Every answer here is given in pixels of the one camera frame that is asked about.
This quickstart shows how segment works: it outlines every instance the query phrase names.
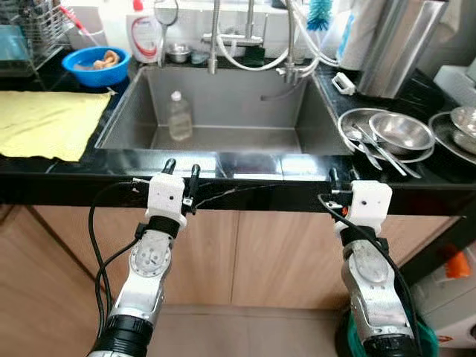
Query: cabinet door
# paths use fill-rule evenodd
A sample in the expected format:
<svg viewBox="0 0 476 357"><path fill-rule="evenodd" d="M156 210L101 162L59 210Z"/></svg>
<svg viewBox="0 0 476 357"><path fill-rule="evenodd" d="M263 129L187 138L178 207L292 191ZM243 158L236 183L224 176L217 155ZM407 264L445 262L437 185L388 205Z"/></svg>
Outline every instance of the cabinet door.
<svg viewBox="0 0 476 357"><path fill-rule="evenodd" d="M382 237L402 262L431 241L448 217L389 216ZM324 213L241 212L232 303L337 309L347 302L342 246Z"/></svg>
<svg viewBox="0 0 476 357"><path fill-rule="evenodd" d="M0 227L0 356L85 356L96 327L91 278L15 207Z"/></svg>
<svg viewBox="0 0 476 357"><path fill-rule="evenodd" d="M35 206L46 223L94 275L97 262L89 241L89 208ZM144 221L144 209L98 208L94 227L106 259L133 239ZM238 212L200 210L188 216L188 226L177 236L172 270L167 276L167 303L229 304L233 280ZM124 253L108 267L112 291L117 296L128 272Z"/></svg>

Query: metal plate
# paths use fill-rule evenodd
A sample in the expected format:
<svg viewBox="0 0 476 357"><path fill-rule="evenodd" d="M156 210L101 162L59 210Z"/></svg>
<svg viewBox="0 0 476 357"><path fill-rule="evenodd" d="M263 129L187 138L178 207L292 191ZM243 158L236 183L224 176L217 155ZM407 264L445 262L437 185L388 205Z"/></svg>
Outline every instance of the metal plate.
<svg viewBox="0 0 476 357"><path fill-rule="evenodd" d="M472 155L469 152L461 149L453 141L453 132L456 129L450 117L451 112L438 113L431 117L428 122L433 135L437 141L443 145L446 149L451 151L457 157L476 165L476 155Z"/></svg>
<svg viewBox="0 0 476 357"><path fill-rule="evenodd" d="M344 143L352 150L355 151L356 149L360 152L364 152L358 145L356 145L354 142L352 142L344 133L347 127L352 126L353 123L356 123L359 125L363 130L365 130L369 135L373 135L372 129L370 128L369 125L369 120L372 116L378 113L385 113L388 112L388 110L385 109L378 109L378 108L358 108L358 109L352 109L347 112L345 112L343 115L341 115L338 119L337 122L337 128L339 131L339 134L341 137L344 139ZM375 150L372 145L368 144L367 145L369 151L372 153L372 156L374 158L377 158L379 160L386 161L378 152ZM434 147L431 147L430 149L424 150L420 152L416 156L408 157L408 156L402 156L402 155L395 155L401 162L405 164L412 164L414 162L420 162L423 161L427 158L429 158L431 155L433 155L434 152Z"/></svg>

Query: metal utensil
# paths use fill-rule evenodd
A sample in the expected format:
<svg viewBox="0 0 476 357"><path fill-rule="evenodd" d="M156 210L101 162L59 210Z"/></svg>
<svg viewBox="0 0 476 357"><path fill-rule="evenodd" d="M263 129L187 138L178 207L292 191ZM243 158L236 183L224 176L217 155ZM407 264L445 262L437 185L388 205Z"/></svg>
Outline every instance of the metal utensil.
<svg viewBox="0 0 476 357"><path fill-rule="evenodd" d="M391 156L388 155L388 151L385 150L385 149L382 149L377 143L375 140L372 139L372 137L370 135L368 135L360 126L354 124L354 127L357 128L358 130L360 130L360 132L362 133L362 135L364 136L364 138L372 144L373 147L375 147L375 149L380 152L380 155L382 155L388 162L390 162L392 164L393 167L395 167L395 169L400 173L400 175L402 176L406 176L407 173L402 169L402 167L400 167L395 160L393 160L391 158Z"/></svg>
<svg viewBox="0 0 476 357"><path fill-rule="evenodd" d="M387 151L387 154L398 164L400 165L400 167L405 170L407 173L410 174L410 176L413 176L414 178L422 178L422 176L415 170L412 170L409 166L407 166L407 164L404 164L403 162L400 161L399 158L397 158L394 154L392 154L391 152L388 152Z"/></svg>
<svg viewBox="0 0 476 357"><path fill-rule="evenodd" d="M382 166L380 166L379 162L376 158L373 157L372 153L370 152L369 148L363 141L356 140L358 142L358 146L364 151L365 156L367 156L368 161L377 169L382 171Z"/></svg>

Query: orange object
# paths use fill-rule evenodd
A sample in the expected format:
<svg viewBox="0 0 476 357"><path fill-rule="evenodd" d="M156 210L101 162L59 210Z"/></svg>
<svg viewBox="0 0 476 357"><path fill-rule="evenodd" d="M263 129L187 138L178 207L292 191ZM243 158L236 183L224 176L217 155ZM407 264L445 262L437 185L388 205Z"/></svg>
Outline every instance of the orange object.
<svg viewBox="0 0 476 357"><path fill-rule="evenodd" d="M460 279L461 277L469 277L472 273L471 266L464 252L458 252L448 262L445 263L446 277Z"/></svg>
<svg viewBox="0 0 476 357"><path fill-rule="evenodd" d="M441 343L452 341L453 338L450 336L438 336L438 341Z"/></svg>
<svg viewBox="0 0 476 357"><path fill-rule="evenodd" d="M98 59L94 61L93 69L104 69L110 68L113 65L117 65L119 63L119 56L114 51L108 50L106 54L104 54L104 59Z"/></svg>

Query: faucet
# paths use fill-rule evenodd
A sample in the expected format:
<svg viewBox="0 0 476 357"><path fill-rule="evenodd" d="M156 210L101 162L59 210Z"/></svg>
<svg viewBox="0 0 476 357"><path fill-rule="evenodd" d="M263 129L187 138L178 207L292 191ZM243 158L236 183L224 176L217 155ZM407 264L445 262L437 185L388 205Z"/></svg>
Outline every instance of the faucet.
<svg viewBox="0 0 476 357"><path fill-rule="evenodd" d="M292 8L292 0L286 0L286 7L288 8L288 56L284 68L277 69L277 73L284 76L284 83L294 83L298 81L298 69L295 66L294 52L295 52L295 18L294 10Z"/></svg>
<svg viewBox="0 0 476 357"><path fill-rule="evenodd" d="M208 59L208 72L216 73L216 37L218 36L218 15L220 9L220 0L213 2L213 18L211 25L211 33L205 33L202 36L203 42L210 43L210 58ZM254 26L254 0L248 0L248 15L245 26L245 35L237 35L235 33L221 34L220 37L225 45L236 43L237 46L254 47L261 46L264 42L264 34L262 37L253 35Z"/></svg>
<svg viewBox="0 0 476 357"><path fill-rule="evenodd" d="M218 15L220 11L220 0L213 2L213 20L211 23L211 43L210 58L208 59L208 73L216 73L216 36L218 35Z"/></svg>

